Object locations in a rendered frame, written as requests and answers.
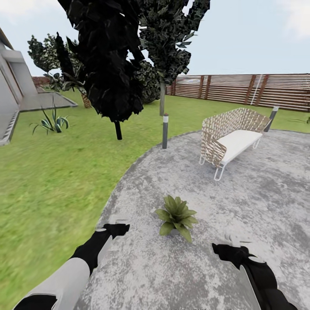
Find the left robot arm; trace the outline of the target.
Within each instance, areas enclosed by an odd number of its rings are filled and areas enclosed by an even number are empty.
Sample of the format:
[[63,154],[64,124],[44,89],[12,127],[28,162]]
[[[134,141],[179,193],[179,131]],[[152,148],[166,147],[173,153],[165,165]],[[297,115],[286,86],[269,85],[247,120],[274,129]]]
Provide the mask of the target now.
[[111,215],[110,223],[96,229],[92,238],[74,251],[56,272],[25,295],[13,310],[73,310],[93,269],[112,245],[116,236],[124,236],[130,225],[128,215]]

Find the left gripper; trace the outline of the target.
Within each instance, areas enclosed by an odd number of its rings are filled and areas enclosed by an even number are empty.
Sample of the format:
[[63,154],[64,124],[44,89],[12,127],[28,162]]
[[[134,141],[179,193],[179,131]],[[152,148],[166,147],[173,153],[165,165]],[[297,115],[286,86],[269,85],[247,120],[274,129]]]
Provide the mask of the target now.
[[126,232],[129,231],[130,225],[129,224],[124,224],[124,223],[118,223],[118,224],[110,224],[106,223],[104,227],[111,227],[115,231],[115,237],[116,236],[124,236]]

